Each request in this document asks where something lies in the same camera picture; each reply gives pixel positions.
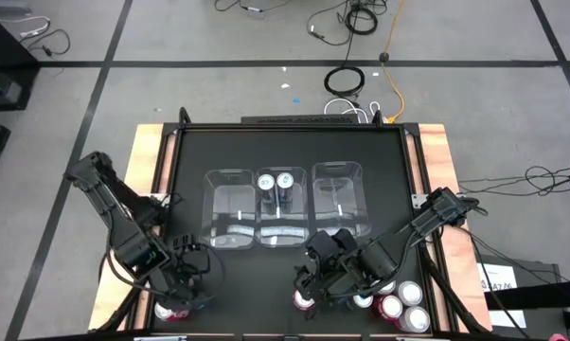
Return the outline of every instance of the can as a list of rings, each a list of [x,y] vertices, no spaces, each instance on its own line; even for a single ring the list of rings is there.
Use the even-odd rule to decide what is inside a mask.
[[[371,307],[373,303],[373,296],[363,297],[360,295],[355,295],[351,299],[347,300],[347,305],[350,309],[366,309]]]
[[[378,291],[379,296],[390,295],[395,291],[395,287],[397,286],[397,282],[395,280],[391,281],[390,283],[384,285],[382,289]]]
[[[303,312],[307,311],[314,306],[314,299],[304,299],[302,294],[296,290],[294,293],[294,306]]]
[[[379,297],[375,300],[373,307],[376,315],[387,321],[394,322],[402,315],[401,300],[394,295]]]
[[[430,327],[430,316],[420,307],[407,308],[395,321],[395,326],[404,332],[426,332]]]
[[[292,209],[292,200],[294,192],[294,177],[288,172],[282,172],[276,178],[276,187],[278,189],[278,203],[285,212]]]
[[[258,178],[258,188],[262,205],[267,213],[273,214],[276,208],[275,178],[271,174],[262,174]]]
[[[422,299],[421,288],[417,283],[411,280],[406,280],[399,285],[397,296],[401,300],[402,304],[407,307],[417,306]]]
[[[164,308],[159,303],[155,303],[154,314],[162,321],[179,321],[187,318],[189,311],[175,312],[171,309]]]

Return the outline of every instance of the black table surface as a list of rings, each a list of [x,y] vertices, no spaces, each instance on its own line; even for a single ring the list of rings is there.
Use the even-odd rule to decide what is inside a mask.
[[[370,236],[394,231],[413,215],[411,189],[398,129],[381,131],[221,131],[185,132],[182,138],[174,192],[184,199],[174,206],[166,228],[166,240],[183,233],[200,232],[203,214],[203,179],[208,171],[244,169],[255,172],[265,167],[301,167],[311,176],[312,166],[330,161],[353,161],[363,167],[363,184]],[[312,181],[307,182],[309,226],[313,229]],[[393,236],[391,253],[400,257],[406,236]],[[303,247],[266,248],[255,244],[246,250],[219,251],[227,276],[221,293],[184,321],[164,322],[152,316],[151,327],[163,332],[203,333],[395,333],[393,324],[369,310],[345,307],[322,310],[306,320],[293,305],[294,266],[307,261]],[[216,270],[206,277],[208,290],[219,279]],[[419,258],[414,250],[399,280],[420,285]],[[421,303],[425,308],[426,299]]]

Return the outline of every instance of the clear plastic bin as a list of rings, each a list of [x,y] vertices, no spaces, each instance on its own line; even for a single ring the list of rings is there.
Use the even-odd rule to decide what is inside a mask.
[[[202,239],[218,249],[251,247],[256,187],[250,170],[212,170],[204,178]]]
[[[371,231],[367,217],[363,168],[356,162],[327,162],[312,167],[317,231],[335,234],[345,228],[355,238]]]
[[[256,239],[268,247],[297,246],[309,236],[306,171],[299,167],[258,170]]]

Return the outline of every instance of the floor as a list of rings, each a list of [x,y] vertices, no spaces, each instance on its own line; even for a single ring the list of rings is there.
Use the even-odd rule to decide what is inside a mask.
[[[305,32],[311,13],[334,4],[328,0],[293,0],[263,18],[238,8],[217,12],[211,0],[30,3],[35,15],[68,31],[72,48],[55,59],[73,63],[42,69],[27,109],[0,113],[12,130],[0,160],[0,340],[86,332],[106,228],[85,197],[61,182],[69,159],[101,150],[123,176],[136,125],[173,121],[182,105],[195,122],[320,114],[331,99],[323,87],[328,66],[347,52]],[[376,33],[355,36],[351,60],[377,66],[398,4],[388,1]],[[400,121],[445,124],[460,179],[570,166],[570,64],[511,62],[562,60],[536,4],[570,61],[570,0],[409,0],[401,14],[391,59],[423,62],[391,68],[407,104]],[[313,24],[328,39],[346,38],[333,13]],[[62,41],[47,43],[60,48]],[[358,101],[377,100],[384,113],[396,113],[399,100],[374,66],[363,67]],[[346,88],[351,79],[334,81]],[[570,278],[570,192],[476,196],[490,215],[471,216],[474,233],[515,259],[557,263]]]

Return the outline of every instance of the wooden table frame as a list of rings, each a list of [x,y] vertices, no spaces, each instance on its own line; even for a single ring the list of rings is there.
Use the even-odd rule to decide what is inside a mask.
[[[157,193],[167,193],[168,191],[175,135],[170,135],[167,138],[166,152],[164,155],[159,155],[163,130],[163,124],[141,124],[137,127],[124,181],[140,194],[151,193],[153,185],[158,188]],[[409,160],[416,193],[423,192],[417,150],[423,151],[428,174],[427,180],[431,188],[449,187],[453,191],[458,191],[454,164],[444,126],[440,124],[419,124],[419,140],[421,144],[416,146],[414,137],[411,134],[407,135]],[[161,158],[164,161],[163,167],[160,168],[160,176],[158,176],[154,184],[156,165]],[[468,234],[454,228],[445,228],[441,242],[447,265],[447,274],[452,288],[466,308],[474,315],[478,323],[491,330],[489,311],[480,284],[470,237]],[[434,247],[431,246],[429,251],[434,259]],[[108,266],[104,266],[89,329],[101,326],[119,306],[130,289],[128,285],[120,282],[111,273]],[[439,327],[442,331],[449,331],[451,328],[447,318],[445,300],[434,281],[433,289]],[[145,317],[149,311],[148,293],[143,292],[140,294],[136,309],[135,320],[130,323],[130,326],[135,329],[144,329]],[[457,324],[461,332],[466,330],[459,319]],[[125,328],[125,325],[121,324],[120,329],[123,328]]]

